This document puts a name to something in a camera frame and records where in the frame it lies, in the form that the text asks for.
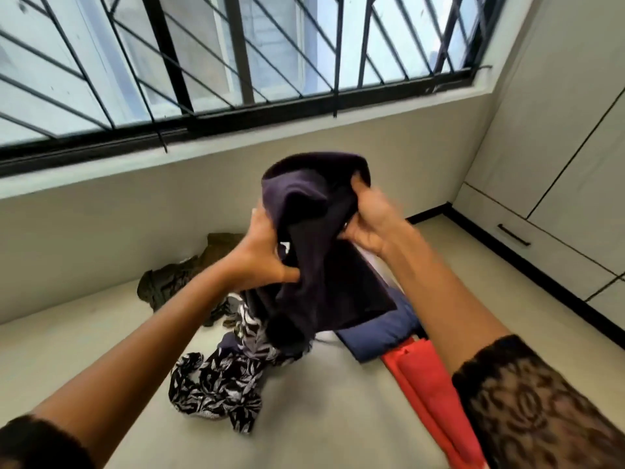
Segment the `person's right hand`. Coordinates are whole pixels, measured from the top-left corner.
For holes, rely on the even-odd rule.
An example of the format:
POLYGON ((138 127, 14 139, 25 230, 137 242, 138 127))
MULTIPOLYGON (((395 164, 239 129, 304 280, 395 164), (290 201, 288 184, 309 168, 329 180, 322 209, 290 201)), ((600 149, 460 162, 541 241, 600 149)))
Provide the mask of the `person's right hand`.
POLYGON ((357 207, 357 212, 338 237, 387 260, 399 249, 403 240, 414 234, 414 228, 400 216, 381 190, 371 189, 374 191, 374 204, 369 210, 358 210, 357 207))

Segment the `person's left hand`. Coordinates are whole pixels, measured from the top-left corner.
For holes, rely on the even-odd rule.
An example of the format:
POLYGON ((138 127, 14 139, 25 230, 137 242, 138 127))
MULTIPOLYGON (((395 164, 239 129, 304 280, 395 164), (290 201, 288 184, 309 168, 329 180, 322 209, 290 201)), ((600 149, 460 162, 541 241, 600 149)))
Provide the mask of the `person's left hand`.
POLYGON ((235 291, 267 286, 259 285, 259 268, 267 261, 282 262, 277 253, 277 246, 277 232, 262 202, 259 201, 252 210, 246 235, 231 252, 234 269, 232 287, 235 291))

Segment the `dark purple garment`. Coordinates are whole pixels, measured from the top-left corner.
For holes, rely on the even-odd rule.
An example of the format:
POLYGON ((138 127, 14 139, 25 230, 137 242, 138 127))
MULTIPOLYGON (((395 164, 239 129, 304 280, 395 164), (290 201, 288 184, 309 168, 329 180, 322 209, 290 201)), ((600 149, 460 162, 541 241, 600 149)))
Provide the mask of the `dark purple garment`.
POLYGON ((279 257, 300 278, 244 291, 243 299, 281 353, 297 354, 319 332, 352 328, 396 308, 368 261, 338 237, 357 212, 354 173, 370 185, 362 156, 306 152, 280 160, 261 178, 279 257))

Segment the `person's left forearm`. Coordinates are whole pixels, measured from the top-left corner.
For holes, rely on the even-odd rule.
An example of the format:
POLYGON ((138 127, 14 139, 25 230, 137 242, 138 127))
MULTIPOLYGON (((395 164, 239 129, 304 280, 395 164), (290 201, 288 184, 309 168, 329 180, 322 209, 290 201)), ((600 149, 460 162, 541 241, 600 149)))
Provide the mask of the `person's left forearm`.
POLYGON ((232 291, 232 256, 196 276, 159 311, 39 403, 33 416, 77 439, 96 468, 111 458, 212 308, 232 291))

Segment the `person's right forearm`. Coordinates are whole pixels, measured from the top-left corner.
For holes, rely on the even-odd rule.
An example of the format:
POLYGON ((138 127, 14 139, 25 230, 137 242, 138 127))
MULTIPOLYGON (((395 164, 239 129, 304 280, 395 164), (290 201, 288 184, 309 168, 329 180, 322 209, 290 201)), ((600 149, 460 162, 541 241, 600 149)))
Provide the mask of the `person's right forearm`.
POLYGON ((399 220, 385 233, 381 258, 449 373, 512 334, 407 221, 399 220))

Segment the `olive green garment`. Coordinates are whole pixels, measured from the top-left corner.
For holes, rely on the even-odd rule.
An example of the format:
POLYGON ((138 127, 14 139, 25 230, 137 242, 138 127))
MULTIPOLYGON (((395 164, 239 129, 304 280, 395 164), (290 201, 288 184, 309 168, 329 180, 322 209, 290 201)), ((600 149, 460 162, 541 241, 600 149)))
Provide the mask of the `olive green garment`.
MULTIPOLYGON (((146 271, 137 285, 137 296, 153 310, 158 311, 179 290, 207 267, 228 255, 243 239, 238 233, 211 233, 203 252, 180 263, 167 264, 156 270, 146 271)), ((208 314, 204 327, 213 326, 224 318, 223 327, 232 329, 238 322, 241 300, 237 295, 227 296, 208 314)))

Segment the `black white floral garment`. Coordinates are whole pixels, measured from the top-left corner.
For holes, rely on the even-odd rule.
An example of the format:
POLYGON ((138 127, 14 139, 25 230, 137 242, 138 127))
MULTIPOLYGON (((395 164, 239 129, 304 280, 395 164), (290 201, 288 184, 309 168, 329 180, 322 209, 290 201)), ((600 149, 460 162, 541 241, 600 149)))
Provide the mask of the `black white floral garment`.
POLYGON ((182 355, 171 371, 168 397, 180 413, 206 419, 229 419, 235 432, 249 434, 262 408, 261 388, 267 369, 300 360, 312 342, 282 352, 270 344, 266 325, 254 317, 237 294, 233 328, 208 357, 182 355))

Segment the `folded navy blue garment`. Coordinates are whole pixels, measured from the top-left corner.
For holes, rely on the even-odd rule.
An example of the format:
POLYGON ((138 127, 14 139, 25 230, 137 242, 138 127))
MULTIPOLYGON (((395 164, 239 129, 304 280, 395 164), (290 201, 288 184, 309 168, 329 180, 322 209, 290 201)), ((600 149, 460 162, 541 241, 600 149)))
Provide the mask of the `folded navy blue garment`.
POLYGON ((373 320, 335 332, 361 364, 379 359, 414 336, 427 338, 426 331, 404 293, 393 286, 387 287, 387 293, 395 304, 394 309, 373 320))

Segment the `black window grille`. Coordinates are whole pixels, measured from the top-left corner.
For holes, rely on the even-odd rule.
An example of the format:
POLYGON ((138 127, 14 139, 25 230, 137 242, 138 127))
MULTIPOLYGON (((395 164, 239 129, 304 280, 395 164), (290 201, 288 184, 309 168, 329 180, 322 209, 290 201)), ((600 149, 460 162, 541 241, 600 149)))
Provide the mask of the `black window grille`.
POLYGON ((468 86, 506 0, 0 0, 0 179, 468 86))

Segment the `folded red garment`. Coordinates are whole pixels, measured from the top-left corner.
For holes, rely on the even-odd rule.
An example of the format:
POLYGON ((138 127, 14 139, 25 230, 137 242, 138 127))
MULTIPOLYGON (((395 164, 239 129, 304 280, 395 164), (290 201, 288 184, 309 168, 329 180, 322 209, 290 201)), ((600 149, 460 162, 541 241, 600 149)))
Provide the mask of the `folded red garment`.
POLYGON ((432 343, 410 338, 383 354, 381 360, 450 468, 489 469, 451 376, 432 343))

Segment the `cream wardrobe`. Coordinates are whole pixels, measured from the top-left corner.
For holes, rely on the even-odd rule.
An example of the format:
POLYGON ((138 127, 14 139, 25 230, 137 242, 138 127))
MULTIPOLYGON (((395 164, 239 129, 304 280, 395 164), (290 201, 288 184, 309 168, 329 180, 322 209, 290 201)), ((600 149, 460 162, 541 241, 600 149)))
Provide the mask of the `cream wardrobe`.
POLYGON ((625 340, 625 0, 537 0, 531 17, 454 209, 625 340))

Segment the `black lace right sleeve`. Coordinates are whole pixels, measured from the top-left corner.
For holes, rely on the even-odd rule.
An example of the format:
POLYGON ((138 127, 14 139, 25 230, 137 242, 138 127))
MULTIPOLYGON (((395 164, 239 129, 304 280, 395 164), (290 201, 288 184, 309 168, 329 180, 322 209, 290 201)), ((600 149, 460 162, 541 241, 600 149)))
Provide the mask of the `black lace right sleeve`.
POLYGON ((625 469, 625 433, 519 336, 452 375, 489 469, 625 469))

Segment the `black lace sleeve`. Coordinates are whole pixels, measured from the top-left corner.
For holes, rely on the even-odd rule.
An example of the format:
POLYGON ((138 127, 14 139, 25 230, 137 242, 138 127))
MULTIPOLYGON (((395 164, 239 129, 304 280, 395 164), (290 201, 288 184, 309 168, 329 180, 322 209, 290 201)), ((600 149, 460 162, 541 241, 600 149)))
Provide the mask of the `black lace sleeve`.
POLYGON ((0 427, 0 469, 96 469, 71 434, 31 415, 0 427))
POLYGON ((625 433, 519 336, 452 375, 489 469, 625 469, 625 433))

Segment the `black lace left sleeve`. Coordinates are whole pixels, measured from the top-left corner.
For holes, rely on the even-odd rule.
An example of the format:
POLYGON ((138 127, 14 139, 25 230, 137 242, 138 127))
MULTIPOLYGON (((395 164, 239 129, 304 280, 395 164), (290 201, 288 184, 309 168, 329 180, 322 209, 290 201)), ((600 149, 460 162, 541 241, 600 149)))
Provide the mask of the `black lace left sleeve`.
POLYGON ((0 427, 0 469, 96 469, 71 434, 31 415, 0 427))

